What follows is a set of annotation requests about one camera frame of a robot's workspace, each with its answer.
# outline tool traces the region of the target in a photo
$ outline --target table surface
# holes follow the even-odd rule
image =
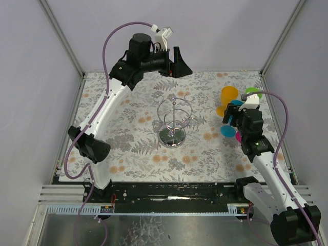
[[[133,93],[122,100],[101,140],[111,145],[108,157],[98,165],[107,165],[113,181],[173,181],[173,182],[234,182],[237,178],[261,174],[243,154],[236,138],[224,137],[220,128],[222,117],[216,114],[220,92],[224,86],[234,86],[240,94],[248,87],[262,89],[258,72],[194,72],[180,79],[147,73]],[[104,73],[89,73],[79,103],[75,126],[85,119],[106,87]],[[162,97],[184,97],[193,108],[192,125],[186,128],[186,141],[176,149],[158,143],[157,107]],[[265,96],[260,100],[264,119],[264,135],[274,148],[278,136]],[[284,156],[278,160],[288,172]],[[70,153],[68,169],[78,174],[86,164],[76,149]],[[74,181],[90,177],[84,175]],[[64,172],[59,181],[72,181]]]

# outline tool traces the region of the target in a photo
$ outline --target black bracket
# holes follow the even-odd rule
[[[68,135],[72,141],[78,136],[78,134],[80,134],[80,132],[81,129],[74,126],[71,126],[68,129]],[[89,158],[94,164],[103,161],[111,150],[108,143],[97,140],[92,134],[87,135],[86,133],[79,138],[75,147],[78,149],[81,156]]]

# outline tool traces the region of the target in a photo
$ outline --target white cable connector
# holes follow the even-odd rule
[[[164,27],[155,34],[156,43],[160,43],[161,49],[168,50],[168,39],[172,36],[173,31],[170,27]]]
[[[158,30],[158,26],[157,25],[155,25],[155,24],[153,24],[153,26],[150,28],[150,30],[152,31],[152,32],[157,32],[157,30]]]

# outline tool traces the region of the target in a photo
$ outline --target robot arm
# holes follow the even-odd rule
[[[317,206],[309,206],[300,196],[279,162],[274,166],[274,149],[263,136],[259,97],[248,96],[242,106],[228,104],[223,123],[228,123],[230,117],[231,125],[237,127],[241,134],[241,148],[244,154],[260,171],[273,195],[272,197],[265,192],[254,177],[247,177],[236,180],[237,196],[251,201],[261,211],[270,223],[272,235],[278,245],[294,245],[315,240],[308,222],[294,200],[297,199],[304,208],[316,231],[319,230],[321,213]],[[292,191],[293,196],[289,194],[286,186]]]
[[[81,156],[88,158],[94,164],[103,161],[110,152],[110,145],[99,140],[104,134],[108,122],[115,108],[120,102],[131,93],[138,82],[140,82],[144,73],[158,71],[162,76],[180,78],[192,74],[192,70],[183,61],[179,47],[174,47],[174,61],[169,59],[169,49],[167,39],[173,34],[171,28],[163,28],[159,30],[157,26],[153,26],[152,30],[156,32],[155,39],[159,43],[160,49],[155,49],[150,36],[137,33],[134,34],[129,42],[129,49],[124,56],[114,65],[110,77],[110,91],[108,95],[104,89],[98,102],[78,127],[71,126],[68,134],[73,141],[81,129],[89,126],[85,133],[78,139],[75,147],[79,150]],[[97,112],[99,106],[104,104],[97,113],[92,123],[90,119]],[[95,186],[104,189],[110,181],[106,165],[91,166],[95,176]]]

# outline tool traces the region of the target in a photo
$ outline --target white wall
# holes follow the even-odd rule
[[[1,0],[0,23],[0,244],[18,246],[49,181],[78,75],[36,0]]]
[[[268,58],[298,0],[48,0],[85,71],[103,70],[101,52],[108,34],[126,22],[171,26],[169,45],[180,46],[194,70],[259,70]],[[128,48],[128,27],[109,42],[109,69]]]
[[[308,1],[266,78],[269,90],[286,100],[286,136],[297,176],[309,185],[328,235],[328,2]],[[281,122],[284,112],[276,102]]]

